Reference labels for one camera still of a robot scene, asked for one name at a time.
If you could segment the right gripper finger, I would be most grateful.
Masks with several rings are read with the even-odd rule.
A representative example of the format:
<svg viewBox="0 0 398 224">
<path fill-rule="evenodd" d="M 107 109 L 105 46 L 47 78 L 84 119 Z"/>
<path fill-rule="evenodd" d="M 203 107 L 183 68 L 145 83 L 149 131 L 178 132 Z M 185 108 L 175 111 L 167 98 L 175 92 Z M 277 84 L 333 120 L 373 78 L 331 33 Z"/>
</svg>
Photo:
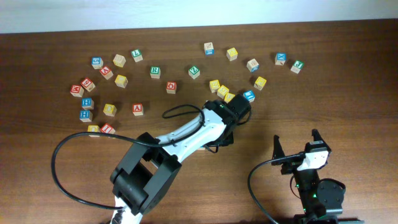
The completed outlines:
<svg viewBox="0 0 398 224">
<path fill-rule="evenodd" d="M 313 137 L 313 141 L 311 142 L 312 144 L 324 144 L 325 143 L 317 129 L 312 129 L 312 137 Z"/>
<path fill-rule="evenodd" d="M 282 158 L 285 157 L 284 151 L 282 149 L 282 146 L 280 144 L 279 141 L 279 136 L 278 135 L 274 135 L 273 137 L 273 154 L 272 154 L 272 160 L 273 162 L 271 162 L 272 166 L 279 166 L 283 163 Z"/>
</svg>

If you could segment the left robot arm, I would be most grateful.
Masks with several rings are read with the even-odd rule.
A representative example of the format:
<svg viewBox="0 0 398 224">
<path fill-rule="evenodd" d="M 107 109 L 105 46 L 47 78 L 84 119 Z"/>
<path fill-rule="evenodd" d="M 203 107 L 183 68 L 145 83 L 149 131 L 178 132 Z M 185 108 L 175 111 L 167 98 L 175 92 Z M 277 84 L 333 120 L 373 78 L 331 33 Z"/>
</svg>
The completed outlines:
<svg viewBox="0 0 398 224">
<path fill-rule="evenodd" d="M 165 196 L 184 159 L 201 147 L 216 153 L 233 143 L 233 129 L 249 120 L 251 105 L 236 95 L 228 103 L 207 101 L 192 111 L 197 117 L 171 133 L 141 134 L 121 159 L 110 176 L 121 207 L 111 223 L 139 223 Z"/>
</svg>

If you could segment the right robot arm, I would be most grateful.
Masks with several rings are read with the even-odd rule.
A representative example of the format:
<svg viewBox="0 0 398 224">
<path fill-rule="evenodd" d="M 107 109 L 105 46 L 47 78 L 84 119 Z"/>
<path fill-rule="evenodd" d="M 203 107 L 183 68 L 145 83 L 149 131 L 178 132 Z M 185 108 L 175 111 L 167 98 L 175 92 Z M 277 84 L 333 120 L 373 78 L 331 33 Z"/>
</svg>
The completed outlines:
<svg viewBox="0 0 398 224">
<path fill-rule="evenodd" d="M 277 135 L 274 136 L 273 166 L 281 165 L 281 174 L 292 174 L 296 182 L 303 215 L 295 215 L 293 222 L 298 224 L 334 223 L 343 213 L 342 203 L 346 186 L 335 179 L 321 179 L 318 170 L 325 167 L 331 148 L 318 130 L 312 130 L 313 141 L 306 143 L 305 149 L 286 156 Z"/>
</svg>

